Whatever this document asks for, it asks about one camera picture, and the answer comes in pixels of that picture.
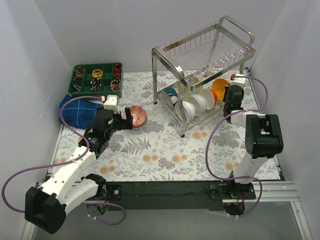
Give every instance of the white wall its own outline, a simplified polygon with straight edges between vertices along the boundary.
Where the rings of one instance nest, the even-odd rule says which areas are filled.
[[[318,0],[287,1],[252,67],[269,89],[265,112],[279,115],[280,166],[295,181],[314,239],[320,239],[319,10]],[[256,89],[262,104],[264,91]]]
[[[0,1],[0,185],[13,173],[48,164],[57,139],[58,104],[71,69],[33,0]],[[25,194],[46,169],[22,174],[6,195],[24,209]],[[17,240],[26,224],[0,200],[0,239]]]
[[[230,15],[259,50],[286,0],[35,0],[70,67],[122,62],[151,70],[151,49]]]

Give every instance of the cup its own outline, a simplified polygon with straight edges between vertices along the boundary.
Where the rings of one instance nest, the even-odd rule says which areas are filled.
[[[218,96],[212,89],[204,88],[199,95],[205,99],[207,110],[212,109],[218,103]]]
[[[199,117],[207,109],[207,101],[200,95],[188,96],[185,101],[194,106],[196,117]]]
[[[223,101],[225,95],[225,86],[229,86],[230,82],[224,78],[214,80],[211,89],[216,92],[219,101]]]
[[[161,94],[169,105],[170,108],[173,108],[178,101],[178,91],[171,86],[167,86],[161,90]]]
[[[188,124],[188,123],[192,122],[193,119],[195,118],[196,109],[195,109],[194,105],[192,105],[190,102],[187,102],[187,101],[182,101],[182,105],[183,105],[183,109],[184,109],[185,116],[186,116],[186,123]],[[179,104],[175,105],[175,111],[176,111],[177,115],[179,116],[179,118],[182,120]]]

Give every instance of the metal dish rack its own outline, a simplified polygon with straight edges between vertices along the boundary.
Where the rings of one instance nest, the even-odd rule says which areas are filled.
[[[250,37],[246,43],[238,36],[222,26],[223,21],[227,20],[240,30],[247,33]],[[241,74],[244,72],[244,63],[251,59],[255,53],[254,34],[237,20],[226,15],[218,23],[206,25],[195,33],[187,34],[170,42],[169,45],[156,46],[152,49],[152,78],[153,78],[153,103],[157,104],[158,99],[165,102],[161,92],[157,89],[157,60],[167,68],[176,78],[178,83],[178,104],[180,108],[180,118],[175,108],[166,107],[173,117],[180,123],[180,136],[184,137],[187,130],[201,123],[217,112],[218,108],[223,107],[224,103],[219,102],[211,110],[207,110],[200,117],[187,124],[185,111],[183,110],[182,93],[185,88],[188,93],[207,86],[209,83],[222,74],[234,69],[237,66]]]

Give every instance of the blue cloth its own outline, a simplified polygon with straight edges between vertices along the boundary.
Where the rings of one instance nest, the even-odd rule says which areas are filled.
[[[73,97],[65,95],[64,99],[59,104],[59,112],[62,106],[70,99],[73,99]],[[99,107],[103,107],[103,105],[84,99],[79,99],[65,106],[62,116],[69,126],[79,129],[86,129],[94,124],[94,119]]]

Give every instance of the green compartment organizer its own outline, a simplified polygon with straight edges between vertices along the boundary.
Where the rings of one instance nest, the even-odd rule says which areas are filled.
[[[120,79],[120,88],[117,91],[111,91],[110,83],[112,80],[116,79],[112,76],[113,69],[116,64],[121,66],[121,79]],[[77,67],[84,67],[84,74],[82,79],[75,80],[75,72],[74,69]],[[94,92],[90,91],[90,81],[92,79],[92,72],[93,70],[101,69],[102,73],[102,80],[101,80],[101,89],[100,91]],[[72,77],[69,84],[69,94],[72,97],[80,97],[80,96],[108,96],[108,95],[117,95],[119,98],[122,97],[122,87],[123,87],[123,77],[124,73],[122,71],[122,64],[119,62],[115,63],[100,63],[100,64],[79,64],[75,65],[72,70]],[[73,84],[78,84],[80,86],[80,91],[72,92]]]

